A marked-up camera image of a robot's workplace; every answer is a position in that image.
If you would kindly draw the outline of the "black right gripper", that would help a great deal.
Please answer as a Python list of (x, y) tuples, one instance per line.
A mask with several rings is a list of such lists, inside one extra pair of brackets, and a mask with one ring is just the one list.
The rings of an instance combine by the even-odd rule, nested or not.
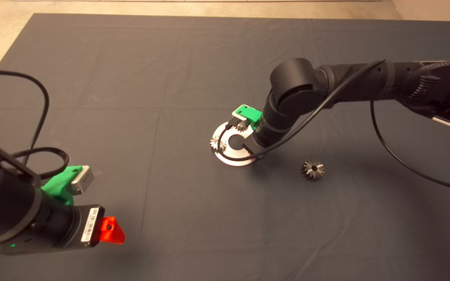
[(273, 143), (273, 137), (265, 133), (252, 133), (243, 140), (243, 148), (254, 158), (256, 153), (268, 148)]

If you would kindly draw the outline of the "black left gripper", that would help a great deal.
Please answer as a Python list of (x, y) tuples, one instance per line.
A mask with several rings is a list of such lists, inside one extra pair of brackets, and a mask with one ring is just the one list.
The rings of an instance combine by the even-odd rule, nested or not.
[(116, 217), (104, 217), (105, 208), (99, 204), (70, 206), (71, 227), (56, 245), (55, 250), (90, 249), (100, 242), (124, 244), (125, 233)]

